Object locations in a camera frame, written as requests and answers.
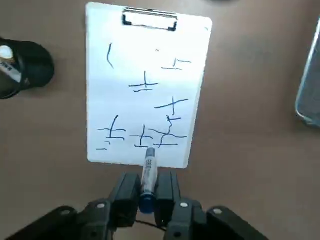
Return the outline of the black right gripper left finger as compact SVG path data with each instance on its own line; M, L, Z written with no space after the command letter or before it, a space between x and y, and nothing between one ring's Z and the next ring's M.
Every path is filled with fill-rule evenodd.
M112 240L117 228L136 220L141 193L140 176L124 173L109 197L89 202L78 212L60 206L9 236L10 240Z

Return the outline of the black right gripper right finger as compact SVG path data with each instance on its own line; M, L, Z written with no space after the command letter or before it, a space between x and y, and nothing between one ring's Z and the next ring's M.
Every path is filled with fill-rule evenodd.
M204 211L197 200L181 197L174 171L160 173L154 217L165 240L266 240L267 237L223 205Z

